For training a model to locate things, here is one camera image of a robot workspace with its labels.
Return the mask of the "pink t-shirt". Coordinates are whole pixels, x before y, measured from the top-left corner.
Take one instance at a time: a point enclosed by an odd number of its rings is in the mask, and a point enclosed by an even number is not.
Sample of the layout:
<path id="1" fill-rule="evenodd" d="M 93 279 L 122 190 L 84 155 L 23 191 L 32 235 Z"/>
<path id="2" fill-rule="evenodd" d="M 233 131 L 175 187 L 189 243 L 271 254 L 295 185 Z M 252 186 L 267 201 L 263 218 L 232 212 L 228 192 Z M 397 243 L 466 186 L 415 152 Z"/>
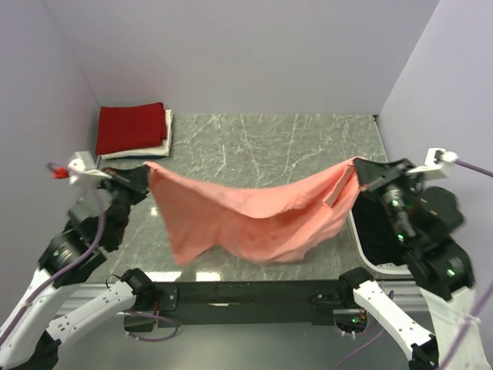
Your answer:
<path id="1" fill-rule="evenodd" d="M 354 162 L 350 158 L 295 183 L 259 189 L 193 180 L 153 162 L 146 166 L 178 265 L 214 246 L 268 264 L 300 261 L 341 231 L 360 193 Z"/>

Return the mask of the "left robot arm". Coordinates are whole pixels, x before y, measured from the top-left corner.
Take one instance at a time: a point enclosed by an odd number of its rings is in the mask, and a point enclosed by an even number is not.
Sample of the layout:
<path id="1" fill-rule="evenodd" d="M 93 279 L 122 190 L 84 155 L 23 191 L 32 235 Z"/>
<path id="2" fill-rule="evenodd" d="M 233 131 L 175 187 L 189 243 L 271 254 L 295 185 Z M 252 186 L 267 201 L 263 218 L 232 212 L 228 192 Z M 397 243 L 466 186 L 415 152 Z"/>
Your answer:
<path id="1" fill-rule="evenodd" d="M 64 230 L 50 241 L 21 301 L 1 327 L 3 369 L 52 369 L 59 350 L 113 315 L 146 309 L 154 299 L 154 283 L 133 268 L 100 296 L 57 316 L 81 284 L 106 262 L 104 253 L 119 248 L 132 207 L 145 200 L 149 190 L 144 166 L 131 170 L 54 166 L 52 170 L 86 185 L 87 193 L 69 209 Z"/>

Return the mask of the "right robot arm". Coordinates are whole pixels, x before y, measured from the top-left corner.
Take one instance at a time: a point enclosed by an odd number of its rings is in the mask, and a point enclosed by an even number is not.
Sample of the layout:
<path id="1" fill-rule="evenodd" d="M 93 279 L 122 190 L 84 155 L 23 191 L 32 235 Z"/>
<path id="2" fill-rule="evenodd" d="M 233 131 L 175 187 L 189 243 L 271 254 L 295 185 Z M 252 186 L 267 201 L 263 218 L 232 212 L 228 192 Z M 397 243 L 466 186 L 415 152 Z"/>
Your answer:
<path id="1" fill-rule="evenodd" d="M 492 295 L 477 299 L 470 257 L 451 237 L 464 219 L 454 194 L 434 210 L 423 198 L 426 180 L 448 177 L 455 165 L 470 168 L 451 151 L 432 148 L 422 166 L 407 159 L 377 163 L 357 158 L 361 193 L 382 205 L 393 242 L 426 301 L 434 331 L 415 323 L 362 267 L 339 277 L 341 304 L 359 306 L 398 343 L 410 369 L 490 369 L 481 340 L 478 315 Z"/>

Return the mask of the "folded blue t-shirt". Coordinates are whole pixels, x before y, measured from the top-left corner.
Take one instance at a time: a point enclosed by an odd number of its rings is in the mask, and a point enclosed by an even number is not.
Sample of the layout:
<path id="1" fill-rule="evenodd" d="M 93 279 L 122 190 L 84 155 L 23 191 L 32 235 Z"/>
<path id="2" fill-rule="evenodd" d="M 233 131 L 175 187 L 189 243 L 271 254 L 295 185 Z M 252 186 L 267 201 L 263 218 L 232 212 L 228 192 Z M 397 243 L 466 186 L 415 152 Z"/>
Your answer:
<path id="1" fill-rule="evenodd" d="M 125 156 L 125 160 L 160 160 L 166 158 L 164 155 Z"/>

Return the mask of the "folded white t-shirt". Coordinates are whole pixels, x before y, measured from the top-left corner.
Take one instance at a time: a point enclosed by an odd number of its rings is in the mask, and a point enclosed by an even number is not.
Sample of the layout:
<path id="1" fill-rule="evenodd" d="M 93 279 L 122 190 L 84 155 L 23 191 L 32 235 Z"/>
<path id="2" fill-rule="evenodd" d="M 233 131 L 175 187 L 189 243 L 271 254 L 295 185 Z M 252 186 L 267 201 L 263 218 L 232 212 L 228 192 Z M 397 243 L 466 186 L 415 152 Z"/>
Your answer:
<path id="1" fill-rule="evenodd" d="M 166 138 L 163 139 L 162 144 L 160 146 L 102 154 L 100 155 L 100 157 L 104 160 L 112 160 L 112 159 L 122 159 L 125 156 L 145 156 L 145 155 L 168 156 L 171 147 L 172 137 L 173 137 L 173 129 L 172 129 L 173 118 L 174 118 L 173 111 L 171 109 L 166 109 L 165 124 L 166 124 L 167 135 Z"/>

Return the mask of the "black t-shirt in basket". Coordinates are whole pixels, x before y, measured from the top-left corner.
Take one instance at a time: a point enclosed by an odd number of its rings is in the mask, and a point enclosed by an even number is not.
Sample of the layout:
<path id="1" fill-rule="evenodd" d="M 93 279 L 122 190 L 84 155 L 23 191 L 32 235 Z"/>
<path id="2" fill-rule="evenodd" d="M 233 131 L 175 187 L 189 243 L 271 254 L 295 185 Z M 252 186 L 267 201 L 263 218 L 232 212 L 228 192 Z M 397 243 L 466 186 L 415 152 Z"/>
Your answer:
<path id="1" fill-rule="evenodd" d="M 423 190 L 419 195 L 419 204 L 426 211 L 440 218 L 446 225 L 448 233 L 454 232 L 464 223 L 458 198 L 442 187 L 428 187 Z M 403 264 L 398 250 L 400 245 L 394 237 L 394 230 L 387 218 L 384 206 L 378 201 L 360 195 L 352 210 L 381 246 L 379 256 L 385 253 L 392 262 Z"/>

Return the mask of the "folded red t-shirt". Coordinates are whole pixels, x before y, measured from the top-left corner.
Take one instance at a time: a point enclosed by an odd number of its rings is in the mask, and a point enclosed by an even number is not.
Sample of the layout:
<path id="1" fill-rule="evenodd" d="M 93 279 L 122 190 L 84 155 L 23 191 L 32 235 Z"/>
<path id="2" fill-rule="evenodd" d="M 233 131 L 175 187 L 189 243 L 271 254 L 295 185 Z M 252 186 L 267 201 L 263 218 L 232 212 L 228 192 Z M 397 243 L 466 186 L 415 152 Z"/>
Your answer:
<path id="1" fill-rule="evenodd" d="M 102 106 L 96 140 L 96 155 L 158 147 L 167 138 L 165 106 Z"/>

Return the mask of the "white plastic laundry basket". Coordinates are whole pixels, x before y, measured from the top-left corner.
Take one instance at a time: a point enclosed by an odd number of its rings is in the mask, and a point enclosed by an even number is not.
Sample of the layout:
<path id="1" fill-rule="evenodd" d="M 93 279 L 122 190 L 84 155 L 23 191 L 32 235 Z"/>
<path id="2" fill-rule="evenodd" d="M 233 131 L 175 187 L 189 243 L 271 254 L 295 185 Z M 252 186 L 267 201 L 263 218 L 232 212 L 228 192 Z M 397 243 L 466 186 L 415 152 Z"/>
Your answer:
<path id="1" fill-rule="evenodd" d="M 358 255 L 365 267 L 386 280 L 411 279 L 411 273 L 406 264 L 392 262 L 385 253 L 379 256 L 381 246 L 368 228 L 364 227 L 361 220 L 356 217 L 353 210 L 349 213 L 348 220 L 355 237 Z"/>

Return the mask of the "black base beam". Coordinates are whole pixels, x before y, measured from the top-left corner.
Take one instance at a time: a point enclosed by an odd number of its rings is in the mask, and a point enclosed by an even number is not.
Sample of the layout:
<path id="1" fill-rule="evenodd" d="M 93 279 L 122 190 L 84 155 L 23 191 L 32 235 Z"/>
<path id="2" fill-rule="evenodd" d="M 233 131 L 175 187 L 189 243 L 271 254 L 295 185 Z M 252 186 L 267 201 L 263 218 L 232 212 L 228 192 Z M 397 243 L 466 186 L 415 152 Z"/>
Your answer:
<path id="1" fill-rule="evenodd" d="M 335 314 L 359 311 L 337 280 L 159 282 L 131 309 L 155 311 L 181 326 L 333 325 Z"/>

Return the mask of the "aluminium frame rail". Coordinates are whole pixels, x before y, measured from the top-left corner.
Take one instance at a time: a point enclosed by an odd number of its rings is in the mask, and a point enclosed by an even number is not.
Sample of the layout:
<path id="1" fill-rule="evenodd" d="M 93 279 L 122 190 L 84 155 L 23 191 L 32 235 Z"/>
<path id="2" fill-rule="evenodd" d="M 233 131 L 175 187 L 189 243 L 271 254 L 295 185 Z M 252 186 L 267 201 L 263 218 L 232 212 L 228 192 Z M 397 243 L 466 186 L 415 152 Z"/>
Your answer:
<path id="1" fill-rule="evenodd" d="M 35 346 L 34 354 L 18 369 L 52 369 L 59 354 L 121 311 L 131 308 L 136 296 L 127 285 L 114 285 L 108 291 L 65 316 L 50 322 Z"/>

